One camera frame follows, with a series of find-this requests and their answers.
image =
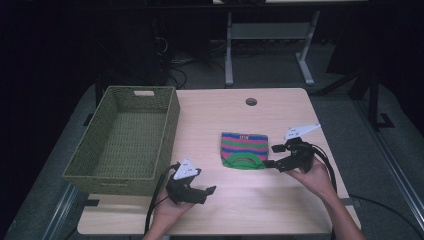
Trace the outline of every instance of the person's left hand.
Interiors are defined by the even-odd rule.
[[[143,239],[161,239],[165,232],[195,205],[194,203],[175,204],[168,198],[166,189],[162,189],[159,193],[156,204],[152,225]]]

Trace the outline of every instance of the basket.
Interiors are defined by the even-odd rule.
[[[88,193],[152,196],[172,157],[173,87],[110,86],[63,177]]]

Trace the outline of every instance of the green fabric trim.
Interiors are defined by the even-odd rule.
[[[251,143],[238,143],[228,140],[222,140],[222,143],[228,144],[231,146],[237,146],[237,147],[251,147],[251,148],[268,148],[268,144],[262,143],[262,144],[251,144]]]
[[[264,169],[262,160],[253,153],[234,153],[227,159],[222,158],[222,164],[229,168],[242,170]]]

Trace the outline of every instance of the striped pouch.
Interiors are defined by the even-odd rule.
[[[237,169],[264,169],[268,158],[268,136],[223,132],[222,164]]]

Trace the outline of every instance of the gray carpet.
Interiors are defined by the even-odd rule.
[[[312,87],[306,86],[294,58],[294,53],[301,47],[302,42],[292,45],[282,42],[262,43],[257,47],[261,50],[259,55],[249,58],[235,56],[233,88],[300,87],[312,92],[341,77],[325,73],[333,46],[312,45],[307,62],[316,83]],[[214,62],[210,64],[194,62],[178,67],[187,75],[186,89],[224,88],[222,69],[224,57],[221,54],[212,60]],[[180,72],[172,71],[172,73],[180,82],[183,80]],[[358,105],[366,106],[367,99],[358,102],[350,100],[347,96],[350,86],[351,84],[346,84],[323,97],[311,97],[347,190],[396,209],[419,228],[393,180],[384,155],[368,130],[368,123],[363,120],[361,111],[358,110]],[[395,124],[395,128],[382,129],[381,135],[417,193],[423,197],[423,137],[403,114],[396,98],[384,87],[380,89],[379,112],[387,113]],[[42,239],[54,216],[56,205],[68,185],[61,178],[61,174],[85,130],[83,124],[87,116],[93,113],[94,109],[94,88],[91,87],[81,99],[47,159],[43,171],[6,236],[7,240]],[[83,236],[73,232],[86,197],[86,193],[77,193],[66,221],[59,226],[56,239],[65,239],[70,233],[72,235],[69,239],[141,239],[140,236]],[[355,200],[355,206],[362,230],[368,239],[419,239],[405,221],[392,212],[363,200]],[[223,239],[223,237],[175,237],[175,239]],[[246,236],[243,239],[320,240],[329,239],[329,236]]]

